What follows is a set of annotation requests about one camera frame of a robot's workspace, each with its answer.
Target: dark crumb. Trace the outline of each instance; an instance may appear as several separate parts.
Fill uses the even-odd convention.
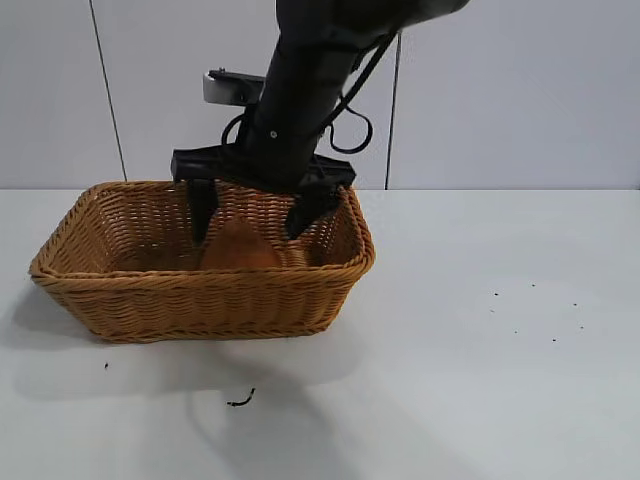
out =
[[[245,405],[247,405],[251,399],[253,398],[253,394],[256,393],[256,389],[252,388],[251,389],[251,393],[249,394],[249,398],[247,398],[244,402],[227,402],[227,405],[229,405],[230,407],[244,407]]]

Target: silver bracket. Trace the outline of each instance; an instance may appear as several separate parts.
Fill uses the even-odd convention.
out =
[[[217,105],[246,107],[260,100],[264,77],[227,72],[223,68],[202,76],[204,101]]]

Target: white table surface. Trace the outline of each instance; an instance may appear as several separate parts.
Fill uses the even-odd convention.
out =
[[[27,277],[77,194],[0,192],[1,478],[639,478],[640,192],[360,192],[327,333],[147,346]]]

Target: wicker basket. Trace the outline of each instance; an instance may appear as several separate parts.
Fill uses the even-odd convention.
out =
[[[374,261],[352,190],[298,240],[287,241],[292,199],[218,184],[209,236],[237,215],[282,261],[269,269],[198,271],[183,185],[107,183],[82,194],[31,263],[33,281],[94,334],[112,342],[311,335],[335,319]]]

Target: black robotic arm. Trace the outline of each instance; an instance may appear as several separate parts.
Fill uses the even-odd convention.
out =
[[[347,162],[314,153],[324,130],[347,108],[400,29],[468,2],[277,0],[280,38],[264,81],[225,71],[209,74],[218,97],[213,101],[242,105],[244,113],[223,132],[222,145],[174,152],[174,180],[189,182],[194,242],[204,239],[218,206],[217,178],[295,195],[286,224],[291,238],[335,209],[337,189],[350,186],[355,172]],[[342,97],[348,77],[358,69],[360,76]],[[238,135],[229,144],[235,124],[240,124]]]

